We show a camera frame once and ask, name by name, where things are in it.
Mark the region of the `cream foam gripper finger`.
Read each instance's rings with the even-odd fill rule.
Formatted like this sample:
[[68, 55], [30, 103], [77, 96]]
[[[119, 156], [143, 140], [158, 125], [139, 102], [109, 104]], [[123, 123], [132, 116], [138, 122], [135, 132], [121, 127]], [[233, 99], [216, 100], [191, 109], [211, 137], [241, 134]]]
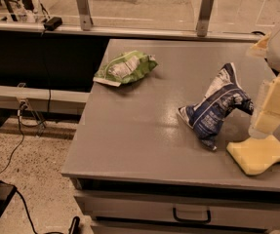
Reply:
[[251, 118], [249, 135], [266, 138], [280, 126], [280, 75], [271, 81], [264, 80], [257, 96]]

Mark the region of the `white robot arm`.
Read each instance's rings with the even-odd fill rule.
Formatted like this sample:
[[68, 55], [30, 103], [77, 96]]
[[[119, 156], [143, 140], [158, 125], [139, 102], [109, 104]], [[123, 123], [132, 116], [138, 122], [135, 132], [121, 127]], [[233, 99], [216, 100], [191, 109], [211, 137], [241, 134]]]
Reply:
[[251, 137], [267, 138], [280, 126], [280, 21], [248, 50], [248, 54], [264, 58], [268, 67], [277, 72], [273, 80], [264, 81], [260, 86], [249, 128]]

